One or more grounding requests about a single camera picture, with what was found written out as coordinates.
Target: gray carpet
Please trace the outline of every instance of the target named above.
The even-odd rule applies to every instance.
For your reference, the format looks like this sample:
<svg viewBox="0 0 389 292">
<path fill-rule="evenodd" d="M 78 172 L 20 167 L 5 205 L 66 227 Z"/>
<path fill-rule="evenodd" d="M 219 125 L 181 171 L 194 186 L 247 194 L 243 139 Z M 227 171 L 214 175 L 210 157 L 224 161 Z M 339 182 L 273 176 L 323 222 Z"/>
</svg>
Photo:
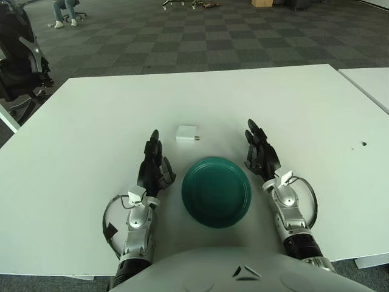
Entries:
<svg viewBox="0 0 389 292">
<path fill-rule="evenodd" d="M 26 6 L 49 61 L 54 92 L 69 77 L 155 74 L 329 63 L 336 69 L 389 66 L 388 12 L 353 0 L 315 3 L 307 11 L 256 9 L 248 0 L 220 0 L 193 10 L 160 0 L 81 0 L 88 17 L 55 30 L 52 0 Z M 0 147 L 12 132 L 0 121 Z M 389 291 L 387 266 L 358 270 L 352 260 L 339 274 L 376 291 Z M 65 277 L 0 275 L 0 291 L 105 291 Z"/>
</svg>

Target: white table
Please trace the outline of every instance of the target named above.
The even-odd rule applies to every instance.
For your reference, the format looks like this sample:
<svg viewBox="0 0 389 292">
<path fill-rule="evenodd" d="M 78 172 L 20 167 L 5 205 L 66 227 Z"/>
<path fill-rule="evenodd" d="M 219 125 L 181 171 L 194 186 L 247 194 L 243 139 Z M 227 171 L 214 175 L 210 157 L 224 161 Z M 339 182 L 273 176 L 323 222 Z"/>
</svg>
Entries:
<svg viewBox="0 0 389 292">
<path fill-rule="evenodd" d="M 243 164 L 248 118 L 315 189 L 313 233 L 325 256 L 389 252 L 389 116 L 329 65 L 72 78 L 0 149 L 0 273 L 115 274 L 103 211 L 136 183 L 155 128 L 177 173 L 159 196 L 156 260 L 200 246 L 280 252 L 261 181 Z M 198 126 L 193 146 L 175 142 L 185 124 Z M 230 228 L 202 226 L 182 204 L 185 172 L 207 156 L 237 163 L 252 186 L 248 213 Z M 109 214 L 120 247 L 126 215 L 120 203 Z"/>
<path fill-rule="evenodd" d="M 339 72 L 389 114 L 389 68 L 340 69 Z"/>
</svg>

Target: table leg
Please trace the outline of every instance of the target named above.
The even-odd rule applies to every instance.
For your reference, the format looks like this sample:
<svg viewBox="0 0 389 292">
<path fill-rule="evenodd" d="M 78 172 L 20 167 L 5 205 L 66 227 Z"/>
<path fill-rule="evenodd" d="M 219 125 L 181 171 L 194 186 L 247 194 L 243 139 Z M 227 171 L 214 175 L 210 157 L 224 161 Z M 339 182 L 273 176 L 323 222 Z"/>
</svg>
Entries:
<svg viewBox="0 0 389 292">
<path fill-rule="evenodd" d="M 8 113 L 8 111 L 0 105 L 0 119 L 14 132 L 16 133 L 20 129 L 20 125 L 14 118 Z"/>
</svg>

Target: blue jeans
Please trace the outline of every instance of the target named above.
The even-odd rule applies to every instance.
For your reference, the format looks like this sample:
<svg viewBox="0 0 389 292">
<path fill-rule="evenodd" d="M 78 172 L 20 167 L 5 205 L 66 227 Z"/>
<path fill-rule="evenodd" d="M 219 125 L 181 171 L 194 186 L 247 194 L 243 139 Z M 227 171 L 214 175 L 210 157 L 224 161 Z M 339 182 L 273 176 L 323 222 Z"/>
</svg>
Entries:
<svg viewBox="0 0 389 292">
<path fill-rule="evenodd" d="M 63 23 L 61 8 L 62 9 L 66 8 L 70 18 L 75 19 L 74 3 L 75 0 L 54 0 L 53 8 L 54 8 L 55 20 L 61 21 Z"/>
</svg>

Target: black office chair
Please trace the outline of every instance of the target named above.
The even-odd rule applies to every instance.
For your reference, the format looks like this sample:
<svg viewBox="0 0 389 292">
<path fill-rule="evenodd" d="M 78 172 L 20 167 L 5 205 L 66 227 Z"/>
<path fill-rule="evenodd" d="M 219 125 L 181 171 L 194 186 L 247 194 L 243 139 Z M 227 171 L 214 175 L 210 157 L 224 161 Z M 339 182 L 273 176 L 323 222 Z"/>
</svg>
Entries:
<svg viewBox="0 0 389 292">
<path fill-rule="evenodd" d="M 0 60 L 0 98 L 12 102 L 19 96 L 29 98 L 19 105 L 10 108 L 14 116 L 16 110 L 26 110 L 18 119 L 24 123 L 35 107 L 35 101 L 43 103 L 47 95 L 34 89 L 52 87 L 54 82 L 49 77 L 49 62 L 33 34 L 29 17 L 23 9 L 24 4 L 16 5 L 13 0 L 0 2 L 0 49 L 5 59 Z"/>
<path fill-rule="evenodd" d="M 76 6 L 76 5 L 79 5 L 79 3 L 80 3 L 80 0 L 75 0 L 75 2 L 74 2 L 74 7 Z M 61 7 L 60 7 L 61 9 L 66 9 L 66 6 L 65 5 L 62 5 Z M 74 13 L 75 13 L 75 16 L 77 17 L 77 16 L 79 16 L 80 17 L 80 19 L 81 19 L 81 21 L 84 21 L 84 18 L 83 18 L 83 15 L 84 15 L 84 17 L 87 17 L 88 15 L 85 13 L 85 12 L 76 12 L 76 11 L 74 11 Z M 64 16 L 63 16 L 63 19 L 68 23 L 69 22 L 69 14 L 65 14 Z"/>
</svg>

